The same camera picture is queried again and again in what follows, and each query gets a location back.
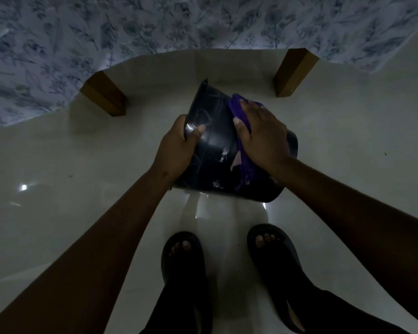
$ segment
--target person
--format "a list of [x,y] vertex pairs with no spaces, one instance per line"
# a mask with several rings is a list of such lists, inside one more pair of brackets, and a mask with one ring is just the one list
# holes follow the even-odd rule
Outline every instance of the person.
[[[264,107],[242,102],[234,119],[247,155],[307,204],[373,277],[418,319],[418,219],[289,157],[287,129]],[[158,203],[190,163],[205,127],[184,139],[185,115],[162,139],[151,168],[0,313],[2,333],[103,333],[131,260]],[[295,332],[405,333],[314,286],[289,238],[262,224],[247,237],[251,258],[282,321]],[[164,247],[166,284],[143,333],[210,333],[212,311],[196,235]]]

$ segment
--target white tile floor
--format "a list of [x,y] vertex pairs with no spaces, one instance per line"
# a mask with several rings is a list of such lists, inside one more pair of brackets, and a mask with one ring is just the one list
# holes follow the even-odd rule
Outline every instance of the white tile floor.
[[[303,162],[418,217],[418,67],[409,64],[415,53],[402,50],[371,76],[319,62],[285,99],[275,98],[270,82],[284,51],[144,56],[108,72],[129,96],[127,116],[111,118],[78,96],[68,110],[0,129],[0,311],[143,174],[205,77],[226,93],[264,103],[297,134]],[[246,249],[248,229],[266,222],[292,238],[317,286],[418,333],[418,321],[286,189],[265,207],[168,192],[141,240],[106,332],[144,327],[163,287],[163,244],[179,230],[195,232],[203,244],[216,300],[214,333],[289,332]]]

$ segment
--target black slipper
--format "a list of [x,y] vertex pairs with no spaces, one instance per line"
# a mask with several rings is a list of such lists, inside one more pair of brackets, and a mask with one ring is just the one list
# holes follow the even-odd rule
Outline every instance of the black slipper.
[[[191,249],[184,251],[183,241],[189,241]],[[180,244],[178,253],[169,256],[172,247]],[[201,334],[212,331],[212,305],[209,283],[206,277],[203,248],[198,238],[191,232],[178,232],[166,242],[161,255],[161,271],[165,283],[176,279],[184,288],[184,293],[193,301],[201,314]]]
[[[273,234],[275,240],[266,242],[265,246],[258,248],[255,244],[256,236]],[[251,255],[263,283],[268,289],[277,314],[288,329],[295,333],[303,333],[291,320],[285,279],[282,279],[285,269],[294,269],[294,265],[300,266],[297,252],[290,238],[284,231],[271,224],[260,224],[251,228],[247,236],[248,250]]]

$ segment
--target wooden furniture leg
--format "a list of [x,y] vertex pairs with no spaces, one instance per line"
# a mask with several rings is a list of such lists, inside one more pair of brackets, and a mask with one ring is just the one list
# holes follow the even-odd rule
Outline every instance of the wooden furniture leg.
[[305,48],[289,49],[274,76],[277,97],[291,96],[319,58]]
[[103,71],[92,75],[82,86],[81,93],[113,117],[125,115],[126,97]]

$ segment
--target forearm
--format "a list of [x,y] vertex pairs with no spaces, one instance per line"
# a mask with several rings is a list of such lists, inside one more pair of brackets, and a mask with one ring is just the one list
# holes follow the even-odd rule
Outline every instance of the forearm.
[[167,179],[143,175],[1,314],[0,333],[103,333]]
[[378,282],[418,318],[418,219],[293,158],[273,175],[318,214]]

